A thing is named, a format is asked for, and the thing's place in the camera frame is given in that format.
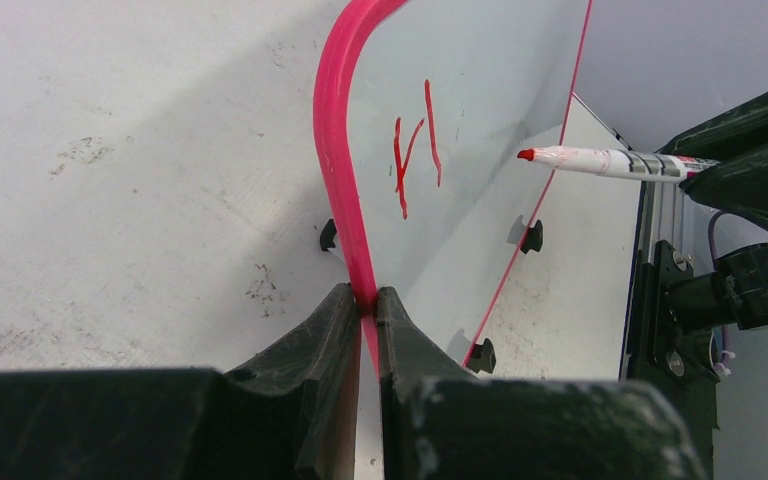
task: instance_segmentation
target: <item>black bracket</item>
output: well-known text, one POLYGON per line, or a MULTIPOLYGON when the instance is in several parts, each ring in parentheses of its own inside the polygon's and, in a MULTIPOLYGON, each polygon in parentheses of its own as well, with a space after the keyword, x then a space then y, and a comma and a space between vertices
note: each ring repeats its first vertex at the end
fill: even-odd
POLYGON ((493 342, 489 338, 485 338, 482 345, 476 343, 472 347, 472 353, 469 354, 466 368, 475 373, 481 370, 493 373, 493 370, 496 368, 496 350, 493 348, 493 342))
POLYGON ((328 220, 328 223, 322 227, 322 232, 319 234, 319 249, 323 252, 327 252, 332 248, 336 248, 337 244, 334 243, 334 238, 337 237, 337 224, 334 223, 334 219, 328 220))
POLYGON ((543 222, 537 220, 533 227, 525 232, 525 241, 519 247, 522 253, 528 253, 531 250, 539 252, 543 248, 543 222))

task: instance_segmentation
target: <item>small whiteboard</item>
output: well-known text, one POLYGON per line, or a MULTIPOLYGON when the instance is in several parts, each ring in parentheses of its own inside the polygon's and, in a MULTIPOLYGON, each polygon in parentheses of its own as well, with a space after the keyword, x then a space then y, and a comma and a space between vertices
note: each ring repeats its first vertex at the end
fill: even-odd
MULTIPOLYGON (((393 286, 414 323, 466 361, 551 179, 516 152, 560 143, 589 9, 345 8, 320 60, 314 135, 362 311, 393 286)), ((374 327, 364 330, 377 359, 374 327)))

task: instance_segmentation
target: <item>white marker barrel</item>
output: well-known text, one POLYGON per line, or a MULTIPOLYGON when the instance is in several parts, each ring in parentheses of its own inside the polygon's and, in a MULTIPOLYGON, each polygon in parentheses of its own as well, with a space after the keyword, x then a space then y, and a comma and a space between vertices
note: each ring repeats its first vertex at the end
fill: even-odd
MULTIPOLYGON (((533 160, 529 161, 557 170, 664 183, 680 183, 719 163, 715 160, 626 150, 548 147, 534 148, 532 151, 533 160)), ((524 150, 519 156, 526 158, 529 156, 526 152, 524 150)))

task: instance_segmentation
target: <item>table surface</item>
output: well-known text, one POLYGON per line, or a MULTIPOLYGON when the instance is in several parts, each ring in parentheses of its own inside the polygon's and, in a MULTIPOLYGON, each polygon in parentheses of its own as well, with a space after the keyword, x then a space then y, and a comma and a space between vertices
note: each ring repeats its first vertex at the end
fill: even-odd
MULTIPOLYGON (((344 1, 0 0, 0 369, 242 363, 345 267, 311 132, 344 1)), ((573 102, 567 144, 619 144, 573 102)), ((494 376, 616 378, 639 184, 561 172, 494 376)), ((358 478, 380 476, 363 358, 358 478)))

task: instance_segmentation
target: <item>metal screw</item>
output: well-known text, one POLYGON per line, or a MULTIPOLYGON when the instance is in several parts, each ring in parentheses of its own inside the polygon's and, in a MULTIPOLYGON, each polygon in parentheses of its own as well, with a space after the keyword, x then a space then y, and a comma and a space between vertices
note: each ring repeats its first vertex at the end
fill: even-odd
POLYGON ((678 268, 682 272, 687 270, 687 261, 684 259, 684 256, 678 250, 673 250, 673 263, 675 263, 676 268, 678 268))
POLYGON ((684 361, 678 352, 673 352, 667 357, 667 366, 676 377, 684 375, 684 361))

